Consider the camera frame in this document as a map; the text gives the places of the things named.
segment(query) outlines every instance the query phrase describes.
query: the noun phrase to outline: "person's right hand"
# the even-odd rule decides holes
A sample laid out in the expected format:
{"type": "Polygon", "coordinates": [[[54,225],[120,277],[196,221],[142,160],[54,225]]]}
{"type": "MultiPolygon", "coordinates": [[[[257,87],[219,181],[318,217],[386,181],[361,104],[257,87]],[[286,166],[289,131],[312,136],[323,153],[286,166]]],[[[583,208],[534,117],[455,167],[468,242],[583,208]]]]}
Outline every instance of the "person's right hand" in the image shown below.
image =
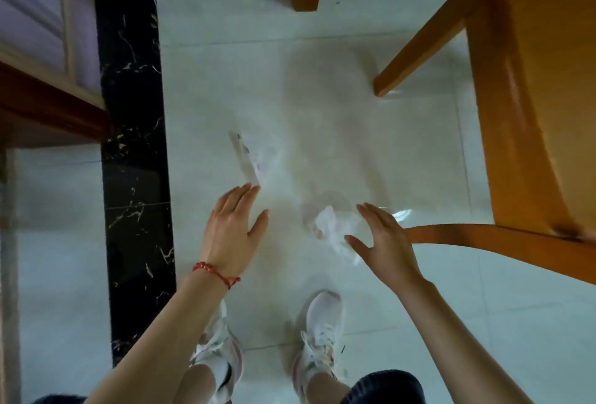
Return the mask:
{"type": "Polygon", "coordinates": [[[422,278],[412,244],[395,218],[370,203],[356,207],[372,231],[374,245],[367,247],[349,234],[345,239],[378,279],[397,292],[412,279],[422,278]]]}

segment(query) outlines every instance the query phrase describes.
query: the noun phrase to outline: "hand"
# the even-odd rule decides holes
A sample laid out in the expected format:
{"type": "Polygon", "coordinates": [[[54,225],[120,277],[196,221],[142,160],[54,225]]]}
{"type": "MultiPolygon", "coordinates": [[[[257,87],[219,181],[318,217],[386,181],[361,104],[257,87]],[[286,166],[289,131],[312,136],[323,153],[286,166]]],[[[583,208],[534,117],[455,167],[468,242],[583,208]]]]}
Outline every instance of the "hand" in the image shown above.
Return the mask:
{"type": "Polygon", "coordinates": [[[267,231],[269,210],[260,213],[249,231],[249,213],[260,186],[246,183],[223,194],[209,216],[203,235],[201,261],[226,277],[239,277],[267,231]]]}
{"type": "Polygon", "coordinates": [[[367,247],[350,235],[345,239],[378,279],[397,292],[397,288],[411,279],[422,278],[412,244],[395,218],[370,203],[356,207],[372,231],[374,245],[367,247]]]}

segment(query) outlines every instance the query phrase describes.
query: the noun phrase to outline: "forearm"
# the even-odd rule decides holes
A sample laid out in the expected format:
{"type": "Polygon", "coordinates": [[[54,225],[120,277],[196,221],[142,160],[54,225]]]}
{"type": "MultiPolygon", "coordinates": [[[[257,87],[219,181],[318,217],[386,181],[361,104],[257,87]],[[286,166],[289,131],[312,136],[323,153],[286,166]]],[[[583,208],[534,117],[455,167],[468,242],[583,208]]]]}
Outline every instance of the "forearm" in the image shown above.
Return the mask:
{"type": "Polygon", "coordinates": [[[418,328],[456,404],[531,403],[421,276],[392,287],[418,328]]]}
{"type": "Polygon", "coordinates": [[[215,275],[193,272],[87,404],[169,404],[201,334],[227,287],[215,275]]]}

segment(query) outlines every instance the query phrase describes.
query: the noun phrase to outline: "wooden chair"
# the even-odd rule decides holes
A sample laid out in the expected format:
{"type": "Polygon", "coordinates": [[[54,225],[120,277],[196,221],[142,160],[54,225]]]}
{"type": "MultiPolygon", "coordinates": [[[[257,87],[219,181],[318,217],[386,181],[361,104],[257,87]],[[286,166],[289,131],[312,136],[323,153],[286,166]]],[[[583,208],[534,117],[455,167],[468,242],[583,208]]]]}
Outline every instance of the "wooden chair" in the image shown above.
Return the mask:
{"type": "Polygon", "coordinates": [[[596,0],[448,0],[376,77],[375,94],[464,28],[495,225],[414,227],[410,240],[596,284],[596,0]]]}

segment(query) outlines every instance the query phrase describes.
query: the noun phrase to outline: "white sneaker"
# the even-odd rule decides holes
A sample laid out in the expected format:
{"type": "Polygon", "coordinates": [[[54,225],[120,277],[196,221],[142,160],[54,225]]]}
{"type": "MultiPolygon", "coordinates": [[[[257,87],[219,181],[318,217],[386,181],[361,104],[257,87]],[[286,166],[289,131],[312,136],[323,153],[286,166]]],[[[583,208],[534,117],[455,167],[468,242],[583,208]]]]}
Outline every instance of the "white sneaker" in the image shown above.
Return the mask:
{"type": "Polygon", "coordinates": [[[212,356],[218,356],[227,361],[228,371],[231,371],[228,373],[230,377],[215,391],[210,401],[213,404],[231,402],[234,387],[242,378],[244,370],[242,348],[236,337],[229,331],[226,317],[227,308],[225,302],[222,301],[218,312],[213,315],[205,329],[201,340],[204,343],[197,345],[190,358],[191,366],[198,363],[208,363],[209,358],[212,356]]]}
{"type": "Polygon", "coordinates": [[[306,386],[318,372],[335,373],[337,348],[346,323],[346,311],[339,294],[323,291],[306,312],[306,332],[301,332],[304,349],[294,359],[292,381],[302,402],[306,386]]]}

